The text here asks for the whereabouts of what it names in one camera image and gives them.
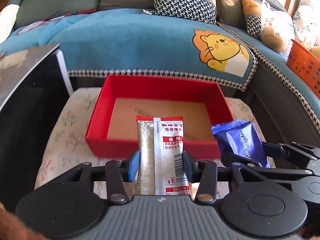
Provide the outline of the purple wafer biscuit packet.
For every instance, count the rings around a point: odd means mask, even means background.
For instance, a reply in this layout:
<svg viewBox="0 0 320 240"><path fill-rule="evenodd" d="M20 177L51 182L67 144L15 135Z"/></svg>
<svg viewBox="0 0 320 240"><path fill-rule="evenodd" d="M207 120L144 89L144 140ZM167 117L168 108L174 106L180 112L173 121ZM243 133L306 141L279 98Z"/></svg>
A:
<svg viewBox="0 0 320 240"><path fill-rule="evenodd" d="M260 167L270 167L267 155L255 127L249 120L233 120L212 126L221 154L231 152L251 159Z"/></svg>

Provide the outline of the orange plastic basket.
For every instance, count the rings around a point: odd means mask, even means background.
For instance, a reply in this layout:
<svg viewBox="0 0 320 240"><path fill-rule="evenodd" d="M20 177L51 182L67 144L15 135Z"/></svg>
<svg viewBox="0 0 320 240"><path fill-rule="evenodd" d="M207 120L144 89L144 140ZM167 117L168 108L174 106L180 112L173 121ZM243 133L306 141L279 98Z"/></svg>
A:
<svg viewBox="0 0 320 240"><path fill-rule="evenodd" d="M319 59L300 43L292 40L292 47L286 65L302 79L319 98Z"/></svg>

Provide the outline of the black side table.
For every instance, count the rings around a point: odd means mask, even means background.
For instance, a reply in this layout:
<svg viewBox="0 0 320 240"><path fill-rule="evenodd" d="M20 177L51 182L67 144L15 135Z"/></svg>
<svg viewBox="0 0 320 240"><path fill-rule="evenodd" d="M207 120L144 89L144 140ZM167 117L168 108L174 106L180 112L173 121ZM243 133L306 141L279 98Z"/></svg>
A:
<svg viewBox="0 0 320 240"><path fill-rule="evenodd" d="M50 134L73 94L59 44L1 57L1 203L33 191Z"/></svg>

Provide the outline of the red white spicy strip packet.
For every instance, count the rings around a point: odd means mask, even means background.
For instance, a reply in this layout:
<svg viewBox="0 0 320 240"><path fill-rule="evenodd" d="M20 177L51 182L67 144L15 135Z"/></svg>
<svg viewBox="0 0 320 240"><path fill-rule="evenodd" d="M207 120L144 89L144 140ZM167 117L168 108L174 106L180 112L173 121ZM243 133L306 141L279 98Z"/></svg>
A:
<svg viewBox="0 0 320 240"><path fill-rule="evenodd" d="M183 117L137 116L140 165L139 195L191 195L183 167Z"/></svg>

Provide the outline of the red cardboard box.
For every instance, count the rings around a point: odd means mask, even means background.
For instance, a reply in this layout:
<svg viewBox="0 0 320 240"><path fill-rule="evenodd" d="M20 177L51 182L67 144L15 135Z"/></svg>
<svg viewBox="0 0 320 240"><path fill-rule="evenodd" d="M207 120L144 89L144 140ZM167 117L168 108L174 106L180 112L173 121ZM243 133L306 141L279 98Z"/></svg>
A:
<svg viewBox="0 0 320 240"><path fill-rule="evenodd" d="M219 159L211 127L233 120L220 86L172 77L110 75L86 132L97 157L126 159L138 147L136 117L183 117L184 150L196 159Z"/></svg>

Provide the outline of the floral tablecloth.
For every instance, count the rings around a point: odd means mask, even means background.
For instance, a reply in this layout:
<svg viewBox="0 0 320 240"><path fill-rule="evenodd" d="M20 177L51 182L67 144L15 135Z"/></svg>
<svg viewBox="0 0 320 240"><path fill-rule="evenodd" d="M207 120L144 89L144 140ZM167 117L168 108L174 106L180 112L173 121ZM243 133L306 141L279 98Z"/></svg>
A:
<svg viewBox="0 0 320 240"><path fill-rule="evenodd" d="M108 159L96 157L86 144L85 134L100 88L80 88L68 99L49 137L35 189L83 162L104 166ZM235 119L251 120L261 141L265 137L251 109L240 99L226 98ZM106 182L94 182L94 193L107 199Z"/></svg>

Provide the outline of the white cloth on sofa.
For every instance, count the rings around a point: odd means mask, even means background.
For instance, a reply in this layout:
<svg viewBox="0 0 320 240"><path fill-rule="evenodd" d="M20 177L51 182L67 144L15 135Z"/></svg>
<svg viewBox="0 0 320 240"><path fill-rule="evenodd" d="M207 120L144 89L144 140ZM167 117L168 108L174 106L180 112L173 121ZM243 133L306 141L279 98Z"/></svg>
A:
<svg viewBox="0 0 320 240"><path fill-rule="evenodd" d="M17 18L20 6L17 4L7 5L0 13L0 43L10 35Z"/></svg>

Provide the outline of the blue lion sofa cover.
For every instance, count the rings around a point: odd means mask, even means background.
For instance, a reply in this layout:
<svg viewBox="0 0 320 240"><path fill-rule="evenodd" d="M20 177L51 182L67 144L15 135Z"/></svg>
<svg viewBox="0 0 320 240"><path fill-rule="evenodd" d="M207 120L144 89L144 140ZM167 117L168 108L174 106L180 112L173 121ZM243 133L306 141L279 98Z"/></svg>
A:
<svg viewBox="0 0 320 240"><path fill-rule="evenodd" d="M170 76L245 91L257 69L248 46L221 26L114 9L18 28L1 44L16 53L57 43L72 77Z"/></svg>

